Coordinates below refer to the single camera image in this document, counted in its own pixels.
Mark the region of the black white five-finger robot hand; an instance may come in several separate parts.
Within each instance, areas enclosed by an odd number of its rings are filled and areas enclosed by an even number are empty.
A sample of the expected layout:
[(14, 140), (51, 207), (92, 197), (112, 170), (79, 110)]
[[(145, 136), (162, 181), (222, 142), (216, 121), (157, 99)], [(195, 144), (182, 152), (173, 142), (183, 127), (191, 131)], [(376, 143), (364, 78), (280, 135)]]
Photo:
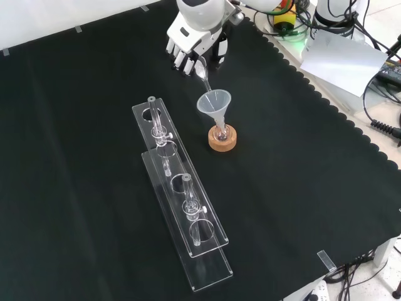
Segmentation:
[(223, 28), (198, 31), (191, 28), (179, 13), (167, 30), (166, 52), (172, 57), (173, 68), (190, 76), (200, 57), (218, 69), (224, 62), (228, 38)]

